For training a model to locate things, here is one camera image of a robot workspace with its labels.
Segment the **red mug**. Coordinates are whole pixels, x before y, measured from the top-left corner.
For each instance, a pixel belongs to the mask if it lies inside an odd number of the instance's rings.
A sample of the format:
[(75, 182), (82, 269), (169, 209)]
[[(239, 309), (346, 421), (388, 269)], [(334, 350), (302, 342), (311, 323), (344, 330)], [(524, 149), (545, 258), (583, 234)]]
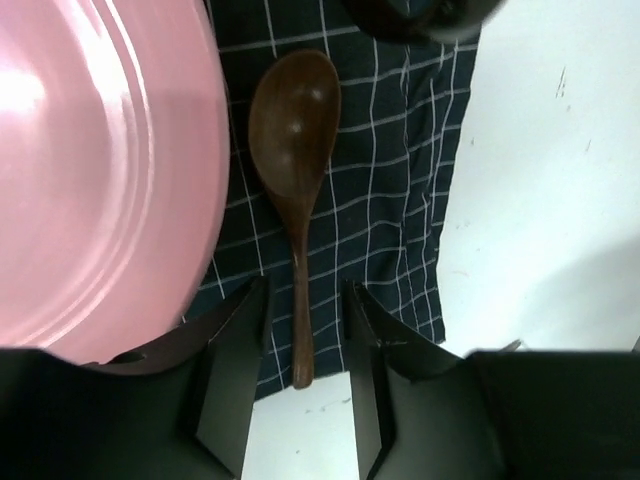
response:
[(427, 45), (469, 40), (499, 11), (504, 1), (429, 1), (415, 14), (402, 13), (386, 0), (344, 0), (342, 4), (355, 25), (378, 41)]

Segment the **pink plastic plate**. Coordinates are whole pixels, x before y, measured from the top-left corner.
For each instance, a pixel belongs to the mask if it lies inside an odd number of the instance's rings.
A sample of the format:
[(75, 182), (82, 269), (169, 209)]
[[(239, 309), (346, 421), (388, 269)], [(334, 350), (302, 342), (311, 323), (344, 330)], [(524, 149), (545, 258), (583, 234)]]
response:
[(103, 362), (176, 326), (229, 169), (201, 2), (3, 2), (2, 345)]

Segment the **brown wooden spoon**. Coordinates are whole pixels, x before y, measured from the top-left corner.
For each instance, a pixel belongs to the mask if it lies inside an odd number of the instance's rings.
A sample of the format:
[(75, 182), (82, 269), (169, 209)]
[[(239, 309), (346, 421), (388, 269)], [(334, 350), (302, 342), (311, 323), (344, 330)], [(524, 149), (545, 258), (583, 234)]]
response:
[(257, 85), (249, 113), (249, 150), (287, 232), (292, 252), (292, 385), (314, 380), (309, 306), (308, 235), (341, 115), (336, 69), (318, 50), (278, 59)]

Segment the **dark checked cloth napkin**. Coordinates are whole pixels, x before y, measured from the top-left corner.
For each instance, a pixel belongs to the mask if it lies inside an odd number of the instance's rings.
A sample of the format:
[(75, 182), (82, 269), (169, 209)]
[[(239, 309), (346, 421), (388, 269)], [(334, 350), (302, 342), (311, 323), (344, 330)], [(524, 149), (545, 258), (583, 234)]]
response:
[(309, 48), (338, 72), (341, 122), (310, 225), (310, 313), (319, 376), (342, 372), (339, 292), (360, 282), (400, 321), (445, 338), (440, 235), (478, 43), (401, 46), (360, 32), (338, 1), (209, 1), (230, 101), (231, 160), (218, 244), (188, 310), (194, 318), (267, 276), (273, 323), (258, 398), (292, 381), (292, 260), (249, 153), (250, 102), (275, 60)]

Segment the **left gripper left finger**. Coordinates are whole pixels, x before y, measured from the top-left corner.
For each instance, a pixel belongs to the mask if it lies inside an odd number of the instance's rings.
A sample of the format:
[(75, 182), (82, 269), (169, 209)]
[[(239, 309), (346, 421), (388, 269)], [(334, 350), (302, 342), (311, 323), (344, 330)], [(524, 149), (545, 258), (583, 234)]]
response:
[(270, 285), (105, 364), (1, 352), (5, 479), (237, 479), (265, 349)]

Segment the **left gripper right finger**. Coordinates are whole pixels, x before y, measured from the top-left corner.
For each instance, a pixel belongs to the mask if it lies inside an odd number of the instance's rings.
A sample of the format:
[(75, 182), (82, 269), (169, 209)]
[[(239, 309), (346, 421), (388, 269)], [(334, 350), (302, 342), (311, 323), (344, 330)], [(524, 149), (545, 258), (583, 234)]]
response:
[(342, 290), (363, 479), (635, 479), (639, 357), (478, 351), (458, 357)]

